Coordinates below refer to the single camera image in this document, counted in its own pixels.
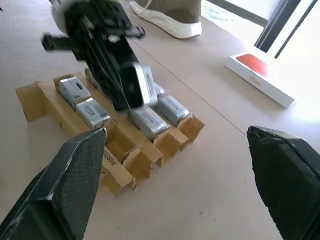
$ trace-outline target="black mount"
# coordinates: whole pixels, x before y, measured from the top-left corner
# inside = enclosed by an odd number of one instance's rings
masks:
[[[68,37],[45,34],[44,49],[72,51],[78,61],[87,63],[115,109],[133,107],[124,94],[128,84],[123,84],[121,66],[138,62],[126,37],[139,39],[145,35],[144,29],[133,25],[121,4],[111,0],[76,2],[64,16]]]

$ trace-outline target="white shoe sole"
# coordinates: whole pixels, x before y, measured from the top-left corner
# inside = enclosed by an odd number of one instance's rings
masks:
[[[162,12],[145,9],[134,0],[130,1],[130,5],[140,18],[158,26],[177,39],[188,39],[202,33],[201,22],[181,23]]]

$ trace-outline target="cardboard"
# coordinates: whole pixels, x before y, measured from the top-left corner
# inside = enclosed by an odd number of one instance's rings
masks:
[[[199,134],[204,124],[197,118],[186,119],[177,129],[171,127],[150,142],[127,116],[114,110],[110,103],[81,73],[57,77],[53,82],[36,82],[16,89],[28,121],[51,115],[63,133],[72,138],[90,128],[59,94],[59,81],[77,77],[110,115],[104,125],[107,140],[101,167],[100,183],[114,196],[125,188],[136,190],[150,178],[154,165],[162,167],[179,150],[185,149]]]
[[[56,91],[52,82],[37,82],[16,90],[26,119],[30,122],[50,114],[60,126],[63,133],[72,138],[79,133],[89,131],[90,128],[82,121],[78,114]],[[110,134],[114,126],[109,127]],[[101,182],[118,196],[127,186],[135,190],[136,180],[127,169],[115,158],[109,149],[104,148],[102,160],[103,169],[107,174],[101,177]]]

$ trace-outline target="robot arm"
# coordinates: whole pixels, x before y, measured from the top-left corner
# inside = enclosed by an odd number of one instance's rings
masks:
[[[67,36],[45,34],[46,51],[72,51],[85,61],[116,111],[157,103],[151,70],[139,64],[127,37],[141,38],[142,27],[133,25],[115,0],[50,0],[52,16]]]

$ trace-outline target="beige table surface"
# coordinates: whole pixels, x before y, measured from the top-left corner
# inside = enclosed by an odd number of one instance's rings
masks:
[[[46,53],[42,32],[59,33],[45,0],[0,0],[0,221],[66,138],[50,116],[28,123],[15,88],[83,71],[71,53]],[[147,36],[130,41],[156,81],[206,124],[195,143],[136,192],[115,199],[100,188],[85,239],[280,240],[257,192],[249,125],[300,135],[316,149],[319,124],[301,119],[224,67],[245,47],[202,19],[203,34],[180,41],[134,18]]]

